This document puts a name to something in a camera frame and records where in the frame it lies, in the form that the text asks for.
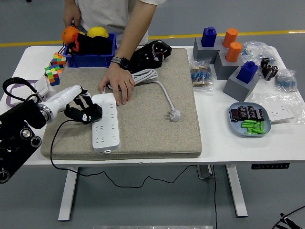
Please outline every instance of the desk control panel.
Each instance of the desk control panel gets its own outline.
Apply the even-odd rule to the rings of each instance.
[[[285,169],[289,168],[289,163],[275,164],[252,164],[251,169]]]

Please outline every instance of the blue plastic bin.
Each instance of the blue plastic bin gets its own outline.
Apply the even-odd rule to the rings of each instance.
[[[80,68],[80,67],[106,67],[110,66],[111,60],[114,57],[115,50],[117,49],[116,45],[116,34],[109,33],[109,39],[112,41],[112,53],[109,55],[74,55],[73,60],[72,56],[68,54],[68,46],[66,45],[63,56],[67,59],[67,65],[69,68]]]

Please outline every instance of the blue plate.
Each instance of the blue plate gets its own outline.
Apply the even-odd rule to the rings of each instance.
[[[262,109],[263,110],[263,113],[264,113],[264,131],[265,131],[265,134],[257,134],[257,135],[245,134],[245,132],[247,132],[247,129],[242,128],[243,121],[231,122],[230,110],[231,109],[237,109],[240,106],[245,106],[245,107],[252,106],[254,109]],[[229,108],[229,120],[230,120],[230,123],[231,123],[231,126],[232,126],[233,130],[237,134],[242,135],[242,136],[246,136],[246,137],[262,137],[262,136],[266,135],[270,131],[270,129],[271,129],[271,122],[270,122],[270,119],[269,119],[267,111],[261,105],[255,104],[255,103],[240,102],[240,103],[232,104],[230,106],[230,108]]]

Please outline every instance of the colorful cube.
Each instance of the colorful cube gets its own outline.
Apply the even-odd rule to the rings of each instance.
[[[45,76],[48,77],[51,86],[59,85],[60,78],[62,76],[62,69],[59,64],[51,65],[45,70]]]
[[[58,54],[58,52],[54,54],[53,59],[51,61],[52,65],[58,64],[61,68],[65,66],[66,62],[66,58],[63,55]]]

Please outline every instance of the yellow floor line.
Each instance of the yellow floor line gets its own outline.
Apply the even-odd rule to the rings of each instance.
[[[305,33],[305,30],[239,32],[238,36],[293,34],[293,33]],[[223,37],[223,36],[225,36],[225,33],[218,33],[217,36]],[[148,39],[150,39],[150,40],[161,40],[161,39],[195,38],[195,37],[202,37],[202,33],[199,33],[199,34],[149,36]],[[62,44],[62,41],[18,42],[18,43],[2,43],[2,44],[0,43],[0,47],[34,46],[34,45],[48,45],[48,44]]]

